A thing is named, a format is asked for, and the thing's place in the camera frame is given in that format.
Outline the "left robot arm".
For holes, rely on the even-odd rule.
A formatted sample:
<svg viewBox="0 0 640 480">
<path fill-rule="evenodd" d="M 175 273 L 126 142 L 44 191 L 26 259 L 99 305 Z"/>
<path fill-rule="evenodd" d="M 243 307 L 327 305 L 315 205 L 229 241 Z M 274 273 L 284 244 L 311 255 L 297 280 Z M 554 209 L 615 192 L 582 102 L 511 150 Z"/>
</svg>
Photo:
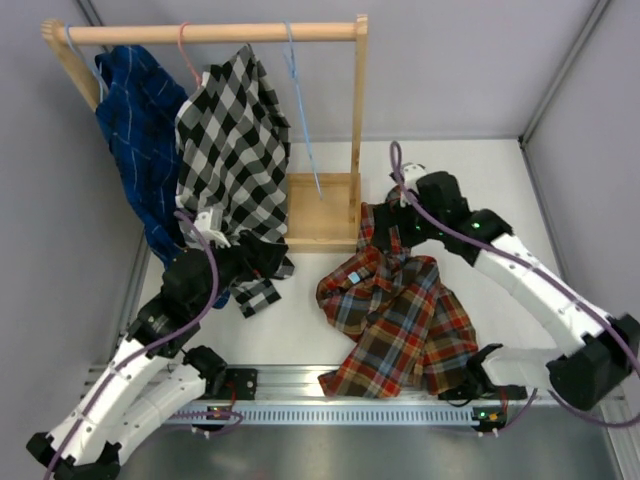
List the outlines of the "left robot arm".
<svg viewBox="0 0 640 480">
<path fill-rule="evenodd" d="M 279 276 L 288 247 L 244 231 L 219 248 L 207 235 L 179 253 L 159 293 L 130 325 L 86 396 L 58 426 L 34 434 L 27 451 L 48 479 L 114 479 L 134 451 L 179 409 L 226 386 L 226 362 L 211 348 L 184 346 L 220 294 L 238 281 Z"/>
</svg>

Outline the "red orange plaid shirt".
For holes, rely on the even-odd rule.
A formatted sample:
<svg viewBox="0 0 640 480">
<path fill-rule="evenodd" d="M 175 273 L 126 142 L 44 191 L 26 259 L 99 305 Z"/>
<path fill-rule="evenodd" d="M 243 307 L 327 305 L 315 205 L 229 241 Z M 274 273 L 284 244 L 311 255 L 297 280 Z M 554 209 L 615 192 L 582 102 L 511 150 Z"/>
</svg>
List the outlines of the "red orange plaid shirt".
<svg viewBox="0 0 640 480">
<path fill-rule="evenodd" d="M 328 397 L 396 397 L 405 387 L 439 395 L 465 382 L 477 353 L 476 331 L 441 280 L 435 258 L 374 244 L 374 205 L 362 203 L 356 252 L 316 287 L 327 323 L 354 347 L 335 371 L 318 378 Z"/>
</svg>

